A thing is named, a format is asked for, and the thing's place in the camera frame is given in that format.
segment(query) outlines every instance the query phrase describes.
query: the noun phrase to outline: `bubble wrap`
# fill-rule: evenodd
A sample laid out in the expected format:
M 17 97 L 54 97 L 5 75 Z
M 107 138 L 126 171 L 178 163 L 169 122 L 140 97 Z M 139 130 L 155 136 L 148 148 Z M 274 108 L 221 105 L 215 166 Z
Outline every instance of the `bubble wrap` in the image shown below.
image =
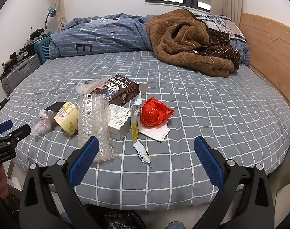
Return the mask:
M 109 102 L 102 95 L 81 95 L 78 102 L 78 144 L 81 148 L 91 136 L 98 138 L 100 149 L 94 161 L 113 159 L 116 152 L 108 128 Z

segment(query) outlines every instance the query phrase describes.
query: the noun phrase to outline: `red plastic bag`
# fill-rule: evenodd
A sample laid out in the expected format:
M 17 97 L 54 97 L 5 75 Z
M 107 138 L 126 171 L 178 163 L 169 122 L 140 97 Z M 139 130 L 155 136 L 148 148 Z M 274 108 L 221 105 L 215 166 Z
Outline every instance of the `red plastic bag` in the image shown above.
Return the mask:
M 148 127 L 157 126 L 166 121 L 173 113 L 173 109 L 153 97 L 144 103 L 142 121 Z

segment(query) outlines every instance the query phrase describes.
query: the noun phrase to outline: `human hand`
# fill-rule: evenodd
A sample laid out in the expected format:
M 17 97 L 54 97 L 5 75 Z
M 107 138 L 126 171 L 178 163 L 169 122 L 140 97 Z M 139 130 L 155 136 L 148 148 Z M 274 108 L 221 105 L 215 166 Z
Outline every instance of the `human hand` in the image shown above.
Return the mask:
M 0 165 L 0 197 L 5 199 L 8 196 L 7 176 L 3 164 Z

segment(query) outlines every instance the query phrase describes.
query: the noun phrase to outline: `silver bolt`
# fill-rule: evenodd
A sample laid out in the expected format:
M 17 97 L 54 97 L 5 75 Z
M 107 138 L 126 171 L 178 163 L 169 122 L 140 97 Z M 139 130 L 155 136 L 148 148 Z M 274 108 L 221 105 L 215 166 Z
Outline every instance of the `silver bolt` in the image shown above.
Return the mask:
M 235 161 L 234 160 L 228 160 L 228 165 L 229 166 L 234 166 L 235 165 Z
M 257 168 L 258 170 L 262 170 L 262 169 L 263 169 L 263 166 L 262 166 L 261 164 L 257 164 L 257 165 L 256 165 L 256 168 Z
M 30 169 L 35 169 L 37 167 L 37 165 L 35 163 L 30 165 Z
M 65 164 L 65 160 L 64 159 L 59 159 L 58 161 L 57 161 L 57 164 L 59 165 L 59 166 L 63 166 L 64 164 Z

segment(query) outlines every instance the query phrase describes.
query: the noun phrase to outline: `barcode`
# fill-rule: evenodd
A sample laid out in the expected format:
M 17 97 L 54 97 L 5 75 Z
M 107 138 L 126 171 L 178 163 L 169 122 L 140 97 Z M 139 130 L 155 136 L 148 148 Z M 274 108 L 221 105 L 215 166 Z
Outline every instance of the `barcode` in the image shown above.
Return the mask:
M 64 111 L 62 108 L 59 110 L 59 112 L 57 113 L 57 116 L 59 117 L 59 119 L 61 119 L 62 121 L 68 116 L 67 112 Z

